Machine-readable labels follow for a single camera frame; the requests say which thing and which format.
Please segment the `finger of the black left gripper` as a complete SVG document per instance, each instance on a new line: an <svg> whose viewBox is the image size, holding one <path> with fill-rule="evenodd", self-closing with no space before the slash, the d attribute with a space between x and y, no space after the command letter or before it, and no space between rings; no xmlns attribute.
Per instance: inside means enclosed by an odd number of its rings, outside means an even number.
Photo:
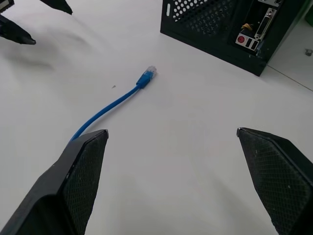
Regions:
<svg viewBox="0 0 313 235"><path fill-rule="evenodd" d="M66 0L40 0L49 7L72 15L73 11Z"/></svg>
<svg viewBox="0 0 313 235"><path fill-rule="evenodd" d="M36 44L36 41L27 31L2 15L0 15L0 37L18 44Z"/></svg>

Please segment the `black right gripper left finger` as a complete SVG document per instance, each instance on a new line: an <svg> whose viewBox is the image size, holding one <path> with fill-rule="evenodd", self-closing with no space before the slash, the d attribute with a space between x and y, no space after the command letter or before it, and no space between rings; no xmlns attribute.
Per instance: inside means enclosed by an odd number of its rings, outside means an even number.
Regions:
<svg viewBox="0 0 313 235"><path fill-rule="evenodd" d="M85 235L96 199L109 134L70 141L35 182L0 235Z"/></svg>

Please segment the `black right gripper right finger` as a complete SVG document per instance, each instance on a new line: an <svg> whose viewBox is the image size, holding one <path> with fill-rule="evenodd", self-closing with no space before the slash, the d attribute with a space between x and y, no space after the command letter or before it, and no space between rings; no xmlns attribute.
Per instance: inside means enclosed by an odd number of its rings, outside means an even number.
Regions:
<svg viewBox="0 0 313 235"><path fill-rule="evenodd" d="M254 188L279 235L313 235L313 163L288 139L238 128Z"/></svg>

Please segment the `black perforated computer case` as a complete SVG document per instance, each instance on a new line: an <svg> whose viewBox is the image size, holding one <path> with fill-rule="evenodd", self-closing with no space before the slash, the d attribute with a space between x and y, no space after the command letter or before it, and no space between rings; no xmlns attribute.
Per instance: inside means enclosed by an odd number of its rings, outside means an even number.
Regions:
<svg viewBox="0 0 313 235"><path fill-rule="evenodd" d="M163 0L161 33L254 75L313 0Z"/></svg>

